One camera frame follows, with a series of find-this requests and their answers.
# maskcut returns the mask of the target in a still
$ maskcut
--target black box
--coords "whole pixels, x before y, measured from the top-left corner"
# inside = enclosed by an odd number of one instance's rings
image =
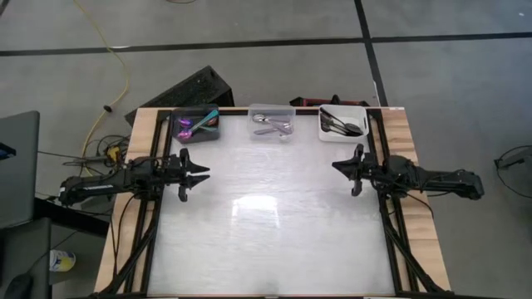
[[[161,93],[143,107],[189,107],[193,105],[216,104],[221,107],[234,107],[233,92],[224,79],[206,66],[194,75]],[[126,114],[126,121],[133,126],[136,109]]]

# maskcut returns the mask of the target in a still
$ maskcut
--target black floor line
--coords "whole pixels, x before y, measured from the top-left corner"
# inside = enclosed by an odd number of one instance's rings
[[[375,43],[390,42],[448,42],[448,41],[482,41],[492,39],[531,38],[532,32],[452,34],[417,37],[372,37]]]
[[[361,37],[333,37],[309,38],[293,40],[250,41],[250,42],[207,42],[190,44],[169,44],[150,46],[113,47],[117,53],[139,51],[178,51],[178,50],[205,50],[205,49],[230,49],[245,47],[285,47],[285,46],[316,46],[316,45],[342,45],[364,42]],[[96,54],[105,53],[104,47],[49,49],[49,50],[12,50],[0,51],[0,56],[40,56],[40,55],[65,55],[65,54]]]
[[[373,49],[372,38],[369,33],[369,27],[367,26],[367,19],[366,14],[364,13],[364,7],[362,6],[362,0],[354,1],[355,8],[357,9],[358,21],[360,22],[360,28],[362,30],[364,46],[366,47],[367,59],[369,60],[369,67],[372,72],[373,82],[375,83],[375,89],[377,90],[377,98],[381,106],[388,106],[388,99],[386,98],[386,92],[384,91],[384,83],[382,83],[381,71],[379,71],[377,57],[375,56],[375,50]]]
[[[369,35],[369,30],[362,29],[362,33]],[[272,40],[272,41],[249,41],[249,42],[206,42],[190,44],[167,44],[167,45],[146,45],[113,48],[118,53],[139,52],[139,51],[179,51],[179,50],[206,50],[206,49],[230,49],[245,47],[283,47],[283,46],[313,46],[313,45],[342,45],[342,44],[367,44],[371,43],[393,43],[393,42],[452,42],[452,41],[481,41],[512,38],[532,38],[532,32],[512,32],[512,33],[481,33],[481,34],[454,34],[437,36],[418,37],[331,37],[331,38],[308,38],[294,40]],[[0,51],[0,56],[41,56],[41,55],[66,55],[66,54],[98,54],[106,53],[104,47],[84,47],[84,48],[64,48],[64,49],[43,49],[43,50],[6,50]]]

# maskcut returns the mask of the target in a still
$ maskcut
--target white tray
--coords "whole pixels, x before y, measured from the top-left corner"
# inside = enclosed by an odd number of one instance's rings
[[[328,113],[336,116],[344,123],[350,123],[362,129],[363,135],[359,137],[351,137],[340,135],[336,132],[324,132],[322,130],[321,114],[318,115],[318,136],[321,141],[327,142],[348,142],[348,143],[362,143],[366,140],[366,135],[369,133],[369,122],[367,121],[366,108],[352,105],[321,105]]]

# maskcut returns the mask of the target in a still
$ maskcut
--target concrete floor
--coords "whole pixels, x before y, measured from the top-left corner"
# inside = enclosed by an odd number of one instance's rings
[[[350,0],[80,1],[113,46],[362,35]],[[363,5],[374,37],[524,32],[532,26],[532,2],[524,0],[372,0]],[[0,36],[0,51],[102,47],[70,1],[11,1],[0,17]],[[471,169],[483,179],[486,196],[481,201],[451,195],[431,199],[453,290],[530,297],[532,201],[504,189],[493,159],[517,145],[532,144],[532,39],[374,47],[389,105],[406,107],[421,164]],[[334,93],[378,105],[363,44],[121,56],[131,71],[131,91],[96,136],[129,134],[122,118],[127,111],[206,65],[233,87],[237,105],[282,104],[296,96],[328,98]],[[80,154],[101,107],[123,85],[121,67],[108,54],[0,57],[0,117],[39,110],[40,149]],[[59,183],[76,172],[61,167],[62,161],[39,156],[37,190],[55,194]],[[530,176],[526,169],[503,175],[532,194],[523,179]],[[57,230],[55,236],[65,233]],[[65,246],[86,250],[86,259],[95,261],[103,240],[77,234]],[[97,262],[90,264],[92,269],[55,285],[54,297],[90,293]]]

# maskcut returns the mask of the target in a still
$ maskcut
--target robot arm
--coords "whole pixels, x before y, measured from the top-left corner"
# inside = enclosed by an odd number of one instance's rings
[[[208,175],[192,176],[209,171],[208,168],[190,162],[189,151],[182,149],[180,156],[151,158],[140,157],[131,160],[123,168],[112,174],[92,177],[70,177],[60,188],[59,201],[66,206],[79,203],[91,196],[113,195],[132,192],[143,200],[155,200],[160,196],[162,187],[179,184],[180,200],[187,201],[185,190],[209,178]]]
[[[463,169],[428,171],[396,155],[387,158],[381,166],[374,154],[365,153],[362,160],[363,154],[363,145],[358,145],[351,159],[332,163],[335,169],[355,182],[352,196],[362,192],[361,179],[370,180],[372,187],[378,191],[400,198],[405,197],[409,190],[449,192],[468,199],[480,199],[484,195],[480,177],[472,172]]]

